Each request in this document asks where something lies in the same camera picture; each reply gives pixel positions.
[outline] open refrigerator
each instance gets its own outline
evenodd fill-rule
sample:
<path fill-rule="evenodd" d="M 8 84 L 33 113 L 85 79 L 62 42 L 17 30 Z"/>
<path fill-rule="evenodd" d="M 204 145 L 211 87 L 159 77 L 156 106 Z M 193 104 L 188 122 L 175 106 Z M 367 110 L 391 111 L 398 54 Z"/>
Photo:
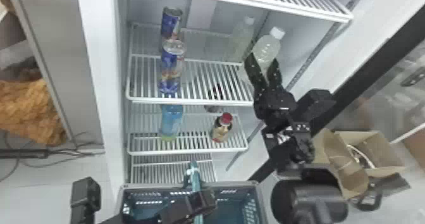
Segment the open refrigerator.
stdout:
<path fill-rule="evenodd" d="M 286 32 L 276 59 L 282 85 L 299 99 L 313 88 L 335 92 L 424 3 L 78 0 L 114 195 L 124 183 L 178 184 L 191 160 L 198 161 L 206 182 L 237 182 L 247 180 L 268 159 L 262 137 L 251 136 L 259 120 L 252 107 L 252 87 L 237 78 L 242 64 L 223 60 L 231 31 L 244 16 L 256 19 L 253 43 L 272 27 Z M 174 96 L 160 93 L 156 82 L 165 6 L 183 10 L 182 34 L 188 46 L 182 87 Z M 209 95 L 215 85 L 223 89 L 222 98 Z M 161 141 L 157 135 L 161 104 L 183 105 L 183 125 L 173 142 Z M 226 142 L 209 138 L 221 113 L 207 113 L 204 105 L 222 106 L 233 115 Z M 242 155 L 229 166 L 237 154 Z M 266 202 L 275 183 L 270 177 L 261 184 Z"/>

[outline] blue can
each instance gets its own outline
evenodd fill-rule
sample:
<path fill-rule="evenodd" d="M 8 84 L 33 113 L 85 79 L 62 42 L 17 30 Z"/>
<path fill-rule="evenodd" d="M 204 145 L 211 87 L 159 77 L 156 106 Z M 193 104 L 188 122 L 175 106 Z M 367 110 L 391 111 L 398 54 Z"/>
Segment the blue can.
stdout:
<path fill-rule="evenodd" d="M 158 83 L 160 92 L 174 94 L 180 90 L 185 51 L 183 42 L 173 39 L 165 41 L 161 53 L 161 78 L 159 78 Z"/>
<path fill-rule="evenodd" d="M 180 8 L 165 7 L 163 19 L 161 21 L 161 40 L 159 41 L 159 51 L 163 48 L 163 43 L 167 39 L 177 39 L 181 29 L 183 11 Z"/>
<path fill-rule="evenodd" d="M 163 114 L 159 131 L 161 138 L 166 141 L 175 140 L 182 124 L 183 106 L 164 104 L 161 111 Z"/>

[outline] plastic basket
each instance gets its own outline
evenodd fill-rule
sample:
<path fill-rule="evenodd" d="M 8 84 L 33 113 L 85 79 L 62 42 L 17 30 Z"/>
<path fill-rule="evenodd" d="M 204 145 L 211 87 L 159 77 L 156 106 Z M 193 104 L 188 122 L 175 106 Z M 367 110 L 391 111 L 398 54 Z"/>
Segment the plastic basket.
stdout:
<path fill-rule="evenodd" d="M 214 191 L 218 208 L 204 217 L 205 224 L 263 224 L 266 223 L 262 198 L 253 182 L 223 182 L 204 184 L 202 189 Z M 190 189 L 152 185 L 124 185 L 117 207 L 124 216 L 135 220 L 149 218 L 172 200 L 189 195 Z"/>

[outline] white bottle cap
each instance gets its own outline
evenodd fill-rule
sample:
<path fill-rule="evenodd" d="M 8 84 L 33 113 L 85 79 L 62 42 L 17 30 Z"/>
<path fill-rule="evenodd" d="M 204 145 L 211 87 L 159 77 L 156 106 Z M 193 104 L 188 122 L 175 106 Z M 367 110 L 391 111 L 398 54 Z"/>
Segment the white bottle cap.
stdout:
<path fill-rule="evenodd" d="M 246 16 L 246 17 L 244 17 L 243 18 L 243 20 L 245 21 L 245 23 L 246 24 L 248 24 L 248 25 L 252 25 L 252 24 L 254 24 L 254 21 L 256 20 L 255 18 L 251 18 L 251 17 L 249 17 L 249 16 Z"/>
<path fill-rule="evenodd" d="M 270 35 L 272 35 L 274 38 L 280 40 L 285 35 L 285 31 L 280 27 L 273 27 L 270 30 Z"/>

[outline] brown cardboard box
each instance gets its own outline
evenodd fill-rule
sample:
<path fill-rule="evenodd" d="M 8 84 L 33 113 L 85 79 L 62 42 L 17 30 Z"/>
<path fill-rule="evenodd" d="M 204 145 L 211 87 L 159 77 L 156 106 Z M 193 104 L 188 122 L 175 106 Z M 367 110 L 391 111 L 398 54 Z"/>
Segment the brown cardboard box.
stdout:
<path fill-rule="evenodd" d="M 370 177 L 387 177 L 405 168 L 390 143 L 379 131 L 335 132 L 335 135 L 341 137 L 345 144 L 356 147 L 372 161 L 375 168 L 366 168 Z"/>
<path fill-rule="evenodd" d="M 407 137 L 403 143 L 419 165 L 425 169 L 425 129 Z"/>
<path fill-rule="evenodd" d="M 345 199 L 363 194 L 369 185 L 366 171 L 355 162 L 340 138 L 328 129 L 323 129 L 313 138 L 316 157 L 313 163 L 330 164 L 331 172 Z"/>
<path fill-rule="evenodd" d="M 364 193 L 369 185 L 369 177 L 387 177 L 404 169 L 402 161 L 381 132 L 332 133 L 323 129 L 313 138 L 313 142 L 316 148 L 313 163 L 331 164 L 346 199 Z M 363 152 L 376 167 L 363 169 L 355 162 L 347 145 Z"/>

